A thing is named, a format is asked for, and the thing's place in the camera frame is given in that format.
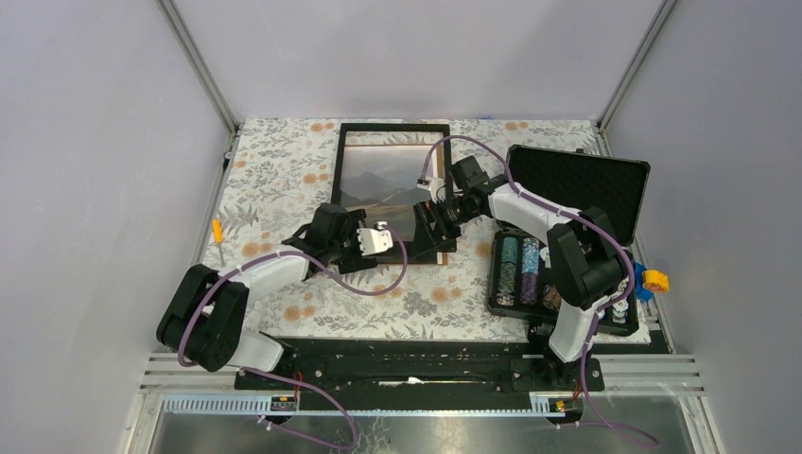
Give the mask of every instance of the blue object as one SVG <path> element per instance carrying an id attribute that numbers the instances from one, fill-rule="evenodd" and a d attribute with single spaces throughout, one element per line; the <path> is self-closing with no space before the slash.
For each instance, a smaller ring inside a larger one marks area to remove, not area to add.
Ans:
<path id="1" fill-rule="evenodd" d="M 635 265 L 635 296 L 640 301 L 649 301 L 654 297 L 654 293 L 643 287 L 643 272 L 648 268 L 637 262 L 633 262 L 633 264 Z"/>

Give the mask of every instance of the wire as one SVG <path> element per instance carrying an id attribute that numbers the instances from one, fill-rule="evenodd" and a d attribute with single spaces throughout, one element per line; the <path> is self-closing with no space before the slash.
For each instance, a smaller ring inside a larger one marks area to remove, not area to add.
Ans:
<path id="1" fill-rule="evenodd" d="M 493 156 L 495 156 L 501 162 L 501 164 L 504 166 L 504 173 L 507 175 L 507 181 L 509 182 L 510 187 L 513 189 L 515 194 L 517 194 L 519 197 L 523 198 L 526 201 L 530 201 L 530 202 L 534 203 L 535 205 L 540 206 L 541 208 L 545 208 L 545 209 L 547 209 L 547 210 L 549 210 L 549 211 L 551 211 L 553 213 L 556 213 L 558 216 L 564 216 L 566 218 L 569 218 L 571 220 L 575 220 L 575 221 L 581 223 L 583 226 L 587 227 L 588 229 L 592 230 L 593 232 L 595 232 L 596 234 L 598 234 L 599 236 L 604 238 L 604 240 L 607 241 L 607 243 L 609 243 L 613 247 L 613 249 L 616 250 L 616 253 L 621 257 L 621 260 L 624 263 L 624 267 L 627 270 L 627 276 L 629 277 L 629 281 L 627 282 L 627 286 L 624 289 L 624 291 L 621 293 L 621 295 L 619 295 L 619 296 L 613 298 L 612 300 L 610 300 L 609 302 L 599 306 L 598 310 L 606 309 L 609 306 L 612 306 L 615 303 L 617 303 L 618 301 L 621 301 L 624 298 L 626 298 L 627 296 L 629 296 L 629 294 L 632 292 L 633 288 L 635 287 L 635 270 L 633 269 L 632 261 L 629 259 L 629 256 L 623 250 L 621 245 L 616 241 L 616 239 L 613 238 L 610 234 L 605 232 L 601 227 L 597 226 L 596 224 L 594 224 L 594 223 L 592 223 L 592 222 L 590 222 L 590 221 L 588 221 L 588 220 L 586 220 L 586 219 L 584 219 L 584 218 L 582 218 L 580 216 L 574 215 L 573 213 L 570 213 L 570 212 L 567 212 L 567 211 L 562 211 L 558 207 L 556 207 L 556 206 L 554 206 L 554 205 L 552 205 L 552 204 L 550 204 L 550 203 L 548 203 L 546 201 L 541 201 L 541 200 L 539 200 L 539 199 L 537 199 L 535 197 L 532 197 L 527 192 L 521 191 L 521 188 L 518 187 L 518 184 L 515 182 L 515 179 L 513 178 L 513 172 L 510 170 L 510 166 L 507 164 L 507 161 L 504 160 L 504 158 L 501 157 L 500 154 L 495 152 L 492 148 L 488 147 L 486 144 L 482 143 L 481 141 L 479 141 L 477 139 L 474 139 L 473 137 L 468 137 L 466 135 L 447 135 L 446 137 L 442 137 L 440 140 L 435 142 L 434 145 L 431 146 L 431 149 L 427 153 L 427 157 L 426 157 L 426 159 L 424 161 L 423 170 L 421 170 L 421 178 L 422 179 L 424 179 L 426 177 L 426 172 L 428 170 L 428 165 L 429 165 L 429 162 L 431 161 L 431 155 L 434 153 L 434 151 L 437 149 L 437 147 L 440 146 L 440 144 L 442 144 L 445 141 L 452 140 L 452 139 L 466 140 L 468 142 L 471 142 L 473 144 L 476 144 L 476 145 L 480 146 L 485 151 L 487 151 L 490 154 L 492 154 Z M 594 311 L 593 317 L 592 317 L 591 323 L 590 323 L 590 329 L 588 330 L 587 336 L 584 339 L 584 345 L 582 347 L 582 353 L 581 353 L 581 359 L 580 359 L 580 380 L 582 381 L 582 389 L 583 389 L 584 397 L 587 400 L 587 403 L 590 405 L 590 408 L 593 409 L 593 411 L 596 413 L 596 415 L 601 420 L 600 424 L 604 423 L 611 430 L 616 432 L 619 437 L 621 437 L 624 440 L 627 440 L 627 441 L 629 441 L 631 443 L 634 443 L 635 445 L 639 445 L 639 446 L 646 447 L 646 448 L 649 448 L 649 449 L 658 449 L 660 447 L 660 442 L 653 435 L 649 434 L 648 432 L 646 432 L 645 430 L 642 430 L 640 428 L 635 428 L 635 427 L 627 426 L 627 425 L 624 425 L 624 424 L 613 424 L 613 423 L 607 421 L 607 419 L 604 418 L 602 413 L 596 407 L 596 404 L 593 403 L 593 400 L 590 398 L 590 393 L 588 392 L 588 389 L 587 389 L 587 380 L 585 379 L 585 371 L 586 371 L 586 368 L 587 368 L 586 360 L 587 360 L 588 345 L 590 344 L 590 341 L 593 338 L 593 334 L 596 332 L 596 325 L 598 323 L 599 323 L 599 316 L 596 313 L 596 311 Z M 641 435 L 646 434 L 644 436 L 649 438 L 652 442 L 651 443 L 647 443 L 647 442 L 640 441 L 640 440 L 638 440 L 636 438 L 630 437 L 629 435 L 626 435 L 625 433 L 623 433 L 621 431 L 621 429 L 619 429 L 619 428 L 623 428 L 623 429 L 627 429 L 627 430 L 630 430 L 630 431 L 633 431 L 633 432 L 636 432 L 636 433 L 640 433 Z"/>
<path id="2" fill-rule="evenodd" d="M 393 282 L 389 287 L 383 288 L 382 290 L 368 291 L 368 290 L 363 290 L 361 288 L 351 287 L 348 284 L 346 284 L 333 271 L 331 271 L 323 263 L 321 263 L 320 260 L 318 260 L 317 258 L 315 258 L 315 257 L 313 257 L 313 256 L 311 256 L 309 254 L 302 253 L 300 251 L 299 252 L 296 252 L 296 251 L 281 251 L 281 256 L 295 256 L 295 257 L 305 258 L 306 260 L 311 262 L 313 265 L 318 267 L 324 274 L 326 274 L 328 277 L 330 277 L 332 280 L 334 280 L 334 282 L 339 284 L 341 287 L 346 288 L 348 290 L 351 290 L 356 294 L 364 295 L 364 296 L 379 296 L 379 295 L 383 295 L 385 293 L 391 292 L 394 288 L 398 287 L 398 285 L 401 284 L 401 281 L 404 279 L 404 275 L 407 274 L 407 266 L 408 266 L 408 264 L 410 262 L 410 258 L 407 255 L 407 246 L 404 244 L 404 241 L 401 239 L 401 236 L 399 236 L 398 233 L 395 230 L 392 229 L 392 227 L 386 226 L 385 228 L 388 231 L 390 231 L 390 235 L 392 235 L 392 237 L 395 238 L 395 240 L 398 242 L 398 245 L 401 247 L 402 264 L 401 264 L 401 272 L 398 274 L 398 278 L 395 279 L 395 282 Z M 262 263 L 271 261 L 272 259 L 277 258 L 278 256 L 279 256 L 278 253 L 270 253 L 268 255 L 263 255 L 261 257 L 256 257 L 254 260 L 251 260 L 250 262 L 242 265 L 241 267 L 239 267 L 237 269 L 234 269 L 234 270 L 231 270 L 231 271 L 223 274 L 216 281 L 216 283 L 214 285 L 212 285 L 208 289 L 208 291 L 206 291 L 206 294 L 203 295 L 203 298 L 200 300 L 200 303 L 198 304 L 198 307 L 195 309 L 195 312 L 193 312 L 192 317 L 189 319 L 189 323 L 186 325 L 186 329 L 183 331 L 183 335 L 181 337 L 181 342 L 179 343 L 179 346 L 178 346 L 178 362 L 182 366 L 190 367 L 190 366 L 194 366 L 195 365 L 195 363 L 193 361 L 188 360 L 185 357 L 186 343 L 187 343 L 187 341 L 189 341 L 189 336 L 192 334 L 192 330 L 195 328 L 195 324 L 198 323 L 198 319 L 201 317 L 201 313 L 203 312 L 203 309 L 212 301 L 212 297 L 215 295 L 215 293 L 217 293 L 218 289 L 220 287 L 222 287 L 222 285 L 225 284 L 229 279 L 239 275 L 243 271 L 247 271 L 247 270 L 249 270 L 249 269 L 251 269 L 251 268 L 253 268 L 253 267 L 257 266 L 257 265 L 261 265 Z M 269 378 L 269 379 L 272 379 L 272 380 L 281 381 L 281 382 L 284 382 L 284 383 L 287 383 L 287 384 L 290 384 L 290 385 L 294 385 L 294 386 L 301 386 L 301 387 L 307 388 L 309 390 L 314 391 L 315 393 L 318 393 L 318 394 L 322 395 L 323 397 L 326 398 L 326 400 L 331 402 L 337 408 L 337 410 L 339 410 L 342 413 L 342 415 L 345 417 L 345 420 L 348 422 L 348 427 L 351 429 L 351 434 L 353 435 L 353 440 L 352 440 L 350 445 L 335 445 L 335 444 L 327 442 L 327 441 L 325 441 L 325 440 L 323 440 L 321 438 L 318 438 L 318 437 L 303 433 L 303 432 L 295 430 L 293 428 L 285 428 L 283 426 L 274 425 L 272 423 L 269 423 L 269 425 L 268 425 L 269 428 L 275 427 L 275 428 L 277 428 L 279 430 L 282 430 L 282 431 L 284 431 L 286 433 L 291 433 L 293 435 L 296 435 L 296 436 L 299 436 L 301 438 L 307 439 L 307 440 L 309 440 L 311 442 L 315 442 L 315 443 L 317 443 L 319 445 L 324 445 L 326 447 L 330 447 L 332 449 L 342 449 L 342 450 L 350 451 L 350 450 L 353 450 L 354 448 L 357 447 L 358 434 L 357 434 L 357 425 L 354 422 L 354 418 L 351 417 L 351 415 L 348 414 L 348 411 L 345 410 L 345 407 L 343 407 L 342 404 L 340 402 L 338 402 L 337 399 L 332 397 L 329 393 L 327 393 L 326 391 L 324 391 L 324 390 L 322 390 L 322 389 L 318 388 L 317 386 L 312 385 L 310 383 L 305 383 L 303 381 L 293 380 L 292 378 L 286 378 L 286 377 L 283 377 L 283 376 L 280 376 L 280 375 L 271 374 L 270 372 L 260 371 L 258 369 L 253 368 L 253 367 L 243 367 L 242 370 L 250 372 L 252 374 L 261 375 L 264 378 Z"/>

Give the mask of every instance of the table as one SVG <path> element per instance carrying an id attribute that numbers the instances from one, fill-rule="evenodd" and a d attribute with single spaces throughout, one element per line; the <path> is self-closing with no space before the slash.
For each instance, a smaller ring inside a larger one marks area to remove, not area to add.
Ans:
<path id="1" fill-rule="evenodd" d="M 242 264 L 269 253 L 281 240 L 311 220 L 331 198 L 341 122 L 402 120 L 263 119 L 246 121 L 224 183 L 218 207 L 223 225 L 226 265 Z M 561 120 L 405 120 L 448 123 L 452 134 L 475 137 L 506 155 L 513 144 L 597 154 L 589 121 Z M 410 142 L 415 139 L 406 136 Z M 490 175 L 501 164 L 479 147 L 452 143 L 452 158 L 477 156 Z M 495 223 L 477 218 L 463 226 L 458 250 L 447 265 L 410 266 L 401 286 L 379 297 L 357 296 L 322 275 L 256 301 L 245 326 L 282 337 L 405 339 L 451 341 L 526 341 L 524 321 L 491 315 L 484 306 Z M 210 236 L 202 262 L 221 268 Z M 393 282 L 400 266 L 381 266 L 350 274 L 353 286 L 378 290 Z M 640 329 L 628 338 L 598 335 L 606 343 L 649 343 L 645 315 L 638 305 Z"/>

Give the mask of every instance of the black picture frame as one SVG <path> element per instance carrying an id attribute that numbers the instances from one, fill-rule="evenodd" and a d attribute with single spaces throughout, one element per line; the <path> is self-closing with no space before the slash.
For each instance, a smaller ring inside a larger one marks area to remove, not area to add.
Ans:
<path id="1" fill-rule="evenodd" d="M 342 123 L 340 124 L 340 138 L 337 143 L 337 159 L 335 162 L 334 179 L 332 182 L 331 202 L 340 204 L 342 199 L 342 167 L 345 160 L 345 142 L 349 132 L 438 132 L 446 137 L 451 135 L 451 127 L 442 123 Z M 451 143 L 445 141 L 443 147 L 443 178 L 445 180 L 445 196 L 451 198 L 454 195 L 454 184 L 451 179 Z M 409 263 L 415 265 L 438 265 L 438 253 L 453 253 L 456 251 L 456 244 L 447 244 L 439 251 L 422 253 L 415 257 L 410 257 Z M 416 254 L 412 249 L 411 241 L 404 241 L 407 251 Z M 397 264 L 401 262 L 401 249 L 393 246 L 389 251 L 377 254 L 376 259 L 379 264 Z"/>

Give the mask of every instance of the picture frame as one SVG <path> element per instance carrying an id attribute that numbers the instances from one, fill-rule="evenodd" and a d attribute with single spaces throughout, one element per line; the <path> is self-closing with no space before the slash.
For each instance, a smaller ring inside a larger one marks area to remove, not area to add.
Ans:
<path id="1" fill-rule="evenodd" d="M 331 202 L 349 210 L 365 209 L 368 225 L 376 220 L 388 221 L 404 239 L 410 264 L 447 264 L 446 253 L 455 252 L 456 244 L 426 253 L 412 248 L 415 227 L 412 206 L 430 199 L 426 190 L 416 187 L 416 181 L 426 153 L 437 140 L 450 133 L 447 124 L 342 123 Z M 447 198 L 454 191 L 450 168 L 451 144 L 446 141 L 438 147 L 429 174 L 444 179 Z M 400 264 L 401 250 L 393 246 L 374 257 L 379 264 Z"/>

